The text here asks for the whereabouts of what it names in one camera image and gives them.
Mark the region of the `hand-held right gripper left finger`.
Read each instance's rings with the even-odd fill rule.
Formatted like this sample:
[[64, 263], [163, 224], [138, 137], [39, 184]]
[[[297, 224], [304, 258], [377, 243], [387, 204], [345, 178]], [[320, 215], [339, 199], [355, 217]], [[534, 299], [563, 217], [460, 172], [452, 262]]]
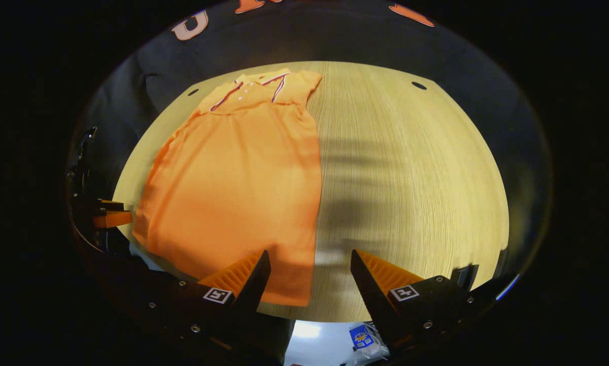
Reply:
[[132, 314], [187, 356], [271, 356], [272, 322], [258, 312], [270, 273], [266, 250], [202, 280], [147, 269]]

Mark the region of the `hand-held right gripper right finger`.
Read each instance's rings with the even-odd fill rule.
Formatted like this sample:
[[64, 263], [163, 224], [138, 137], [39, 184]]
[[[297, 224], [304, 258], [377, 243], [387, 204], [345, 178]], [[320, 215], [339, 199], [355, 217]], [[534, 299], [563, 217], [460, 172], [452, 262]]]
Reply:
[[372, 322], [393, 356], [436, 347], [472, 326], [488, 309], [488, 297], [436, 275], [421, 278], [361, 250], [350, 271]]

